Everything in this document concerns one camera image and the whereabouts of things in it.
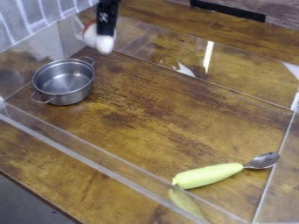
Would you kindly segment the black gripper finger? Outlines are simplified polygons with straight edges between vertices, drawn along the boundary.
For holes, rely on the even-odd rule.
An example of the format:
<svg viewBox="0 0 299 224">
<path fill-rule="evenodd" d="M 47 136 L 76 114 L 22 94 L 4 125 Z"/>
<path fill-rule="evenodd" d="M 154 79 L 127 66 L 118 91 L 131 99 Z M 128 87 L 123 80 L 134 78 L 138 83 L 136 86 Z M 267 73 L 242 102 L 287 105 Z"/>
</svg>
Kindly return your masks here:
<svg viewBox="0 0 299 224">
<path fill-rule="evenodd" d="M 98 35 L 115 35 L 122 0 L 99 0 L 96 7 Z"/>
</svg>

